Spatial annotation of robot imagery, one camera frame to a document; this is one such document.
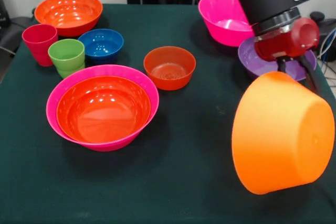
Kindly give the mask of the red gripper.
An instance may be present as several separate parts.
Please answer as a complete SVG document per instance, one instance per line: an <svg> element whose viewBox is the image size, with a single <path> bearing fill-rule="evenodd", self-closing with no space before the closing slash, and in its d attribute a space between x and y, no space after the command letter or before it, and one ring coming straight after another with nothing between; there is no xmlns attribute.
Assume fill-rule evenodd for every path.
<svg viewBox="0 0 336 224"><path fill-rule="evenodd" d="M309 89L321 94L316 84L314 70L306 56L306 51L317 47L320 32L318 25L310 18L301 17L290 25L255 38L255 51L265 61L276 61L278 71L286 73L287 57L298 58L299 65L304 68Z"/></svg>

